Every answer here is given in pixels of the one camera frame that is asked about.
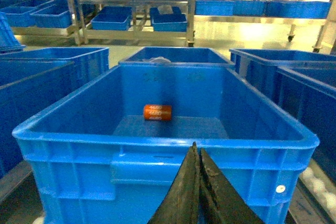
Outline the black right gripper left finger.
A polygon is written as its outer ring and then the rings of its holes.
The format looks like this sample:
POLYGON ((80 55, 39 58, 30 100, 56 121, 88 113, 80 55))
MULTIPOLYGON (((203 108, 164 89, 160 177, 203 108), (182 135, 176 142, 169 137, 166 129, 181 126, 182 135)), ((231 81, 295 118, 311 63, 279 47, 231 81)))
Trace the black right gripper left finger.
POLYGON ((148 223, 198 223, 199 158, 194 142, 189 147, 168 193, 148 223))

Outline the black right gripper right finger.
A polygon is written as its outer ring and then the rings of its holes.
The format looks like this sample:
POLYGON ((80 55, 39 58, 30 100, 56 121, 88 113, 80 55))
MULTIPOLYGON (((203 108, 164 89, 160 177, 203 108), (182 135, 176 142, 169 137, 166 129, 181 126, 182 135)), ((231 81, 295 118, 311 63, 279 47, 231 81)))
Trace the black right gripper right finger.
POLYGON ((199 200, 206 223, 263 223, 203 148, 200 176, 199 200))

